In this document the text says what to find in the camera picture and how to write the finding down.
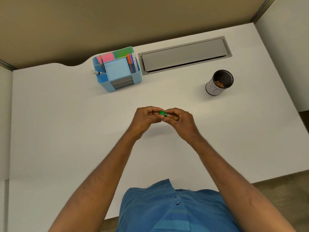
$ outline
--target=left arm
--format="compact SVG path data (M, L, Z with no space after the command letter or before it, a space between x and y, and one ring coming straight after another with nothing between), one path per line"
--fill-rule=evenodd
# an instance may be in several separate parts
M138 108L128 130L77 188L48 232L97 232L113 200L135 142L153 123L164 119L159 107Z

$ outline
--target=right arm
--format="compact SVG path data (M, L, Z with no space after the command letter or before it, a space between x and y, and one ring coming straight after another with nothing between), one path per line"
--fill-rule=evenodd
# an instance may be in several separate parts
M170 118L163 121L173 126L179 136L197 152L243 231L295 232L272 203L201 136L190 113L178 108L165 112L180 117L179 122Z

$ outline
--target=pink sticky note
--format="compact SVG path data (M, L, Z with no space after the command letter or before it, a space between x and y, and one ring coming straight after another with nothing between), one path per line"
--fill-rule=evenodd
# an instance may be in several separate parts
M108 61L112 61L112 60L115 59L113 53L103 54L103 55L101 55L101 56L102 56L102 59L103 59L103 62L104 62L104 63L106 63L106 62L108 62ZM100 56L98 56L97 59L98 59L98 61L99 61L100 63L102 62Z

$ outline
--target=shirt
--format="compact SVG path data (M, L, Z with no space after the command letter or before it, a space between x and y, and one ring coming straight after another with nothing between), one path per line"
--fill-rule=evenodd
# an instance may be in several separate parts
M123 196L116 232L239 232L219 192L175 190L169 179Z

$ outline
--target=orange pen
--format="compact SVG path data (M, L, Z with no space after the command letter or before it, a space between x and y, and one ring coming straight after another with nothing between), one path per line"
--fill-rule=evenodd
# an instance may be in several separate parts
M127 60L129 62L129 68L130 68L131 74L133 74L133 70L132 70L132 67L131 67L131 59L130 59L130 55L129 54L127 54Z

